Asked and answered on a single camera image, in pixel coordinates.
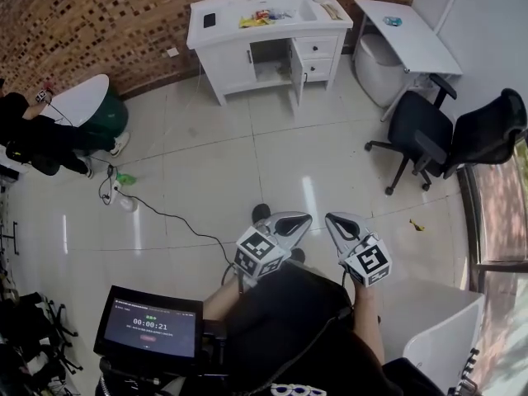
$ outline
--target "brick wall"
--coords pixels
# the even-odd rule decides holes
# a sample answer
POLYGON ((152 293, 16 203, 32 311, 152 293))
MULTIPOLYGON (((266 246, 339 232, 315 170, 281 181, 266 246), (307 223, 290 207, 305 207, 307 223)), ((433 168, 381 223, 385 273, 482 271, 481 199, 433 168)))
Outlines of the brick wall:
MULTIPOLYGON (((61 91, 106 73, 123 94, 187 77, 197 68, 186 48, 189 5, 197 1, 0 0, 0 77, 31 99, 46 80, 61 91), (180 55, 171 59, 173 46, 180 55)), ((353 0, 338 1, 358 25, 353 0)))

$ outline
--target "trash can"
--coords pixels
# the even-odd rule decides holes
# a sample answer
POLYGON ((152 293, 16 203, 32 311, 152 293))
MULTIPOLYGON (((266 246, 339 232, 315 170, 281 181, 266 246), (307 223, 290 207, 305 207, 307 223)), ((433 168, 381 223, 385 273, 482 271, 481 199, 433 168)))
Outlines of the trash can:
POLYGON ((378 106, 389 106, 403 86, 405 72, 402 62, 381 35, 363 35, 359 46, 357 80, 378 106))

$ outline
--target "black office chair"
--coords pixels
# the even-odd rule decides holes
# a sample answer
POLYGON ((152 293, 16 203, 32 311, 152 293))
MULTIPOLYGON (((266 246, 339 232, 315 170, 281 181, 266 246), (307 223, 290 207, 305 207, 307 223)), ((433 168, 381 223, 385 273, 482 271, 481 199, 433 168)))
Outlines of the black office chair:
POLYGON ((513 155, 516 141, 526 130, 526 108, 521 96, 512 89, 481 109, 462 115, 455 125, 440 111, 446 95, 456 99, 456 91, 436 74, 431 80, 440 87, 434 104, 421 95, 407 91, 394 110, 389 127, 390 144, 370 141, 372 146, 397 151, 403 155, 393 184, 385 189, 392 195, 409 160, 414 163, 413 175, 420 173, 429 191, 431 179, 450 177, 460 164, 501 164, 513 155))

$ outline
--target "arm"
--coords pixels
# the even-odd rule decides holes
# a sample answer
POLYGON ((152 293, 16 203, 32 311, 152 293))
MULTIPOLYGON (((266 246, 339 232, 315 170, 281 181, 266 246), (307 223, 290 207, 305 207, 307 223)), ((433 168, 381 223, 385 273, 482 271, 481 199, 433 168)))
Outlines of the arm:
POLYGON ((35 106, 30 106, 27 108, 26 112, 22 116, 22 119, 33 120, 35 119, 42 111, 46 108, 46 103, 41 102, 35 106))
POLYGON ((356 302, 354 303, 354 333, 374 352, 381 365, 385 363, 383 342, 381 340, 378 313, 376 310, 375 290, 364 287, 354 280, 356 302))
POLYGON ((204 320, 224 319, 228 311, 237 303, 238 297, 238 278, 234 276, 204 302, 204 320))

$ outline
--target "black pants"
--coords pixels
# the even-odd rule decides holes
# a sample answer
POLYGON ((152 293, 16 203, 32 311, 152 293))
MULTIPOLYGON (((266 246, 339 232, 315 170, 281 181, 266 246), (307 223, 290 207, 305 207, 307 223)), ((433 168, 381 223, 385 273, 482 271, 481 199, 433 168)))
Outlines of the black pants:
POLYGON ((90 134, 79 128, 56 124, 39 125, 29 136, 35 153, 52 158, 68 170, 83 175, 88 172, 88 167, 75 155, 74 149, 110 151, 116 144, 113 138, 105 135, 90 134))

